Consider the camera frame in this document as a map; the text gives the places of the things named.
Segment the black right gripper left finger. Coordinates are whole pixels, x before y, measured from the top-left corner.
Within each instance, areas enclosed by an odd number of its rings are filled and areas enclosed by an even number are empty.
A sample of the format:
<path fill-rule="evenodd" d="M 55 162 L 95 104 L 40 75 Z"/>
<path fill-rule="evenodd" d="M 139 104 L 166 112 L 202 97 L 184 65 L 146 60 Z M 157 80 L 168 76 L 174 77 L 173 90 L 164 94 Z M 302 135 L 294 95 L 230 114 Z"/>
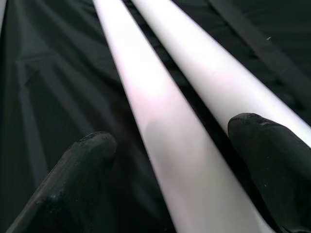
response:
<path fill-rule="evenodd" d="M 107 132 L 91 133 L 73 143 L 7 232 L 91 232 L 102 182 L 116 148 L 115 138 Z"/>

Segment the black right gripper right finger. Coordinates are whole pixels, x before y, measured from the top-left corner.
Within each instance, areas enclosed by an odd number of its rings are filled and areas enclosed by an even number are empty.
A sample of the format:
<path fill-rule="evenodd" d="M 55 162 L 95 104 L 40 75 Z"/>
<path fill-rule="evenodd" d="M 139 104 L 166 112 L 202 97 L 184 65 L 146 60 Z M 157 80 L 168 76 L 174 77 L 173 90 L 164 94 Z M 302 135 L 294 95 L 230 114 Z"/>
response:
<path fill-rule="evenodd" d="M 311 231 L 311 149 L 287 127 L 242 113 L 227 125 L 269 214 L 284 233 Z"/>

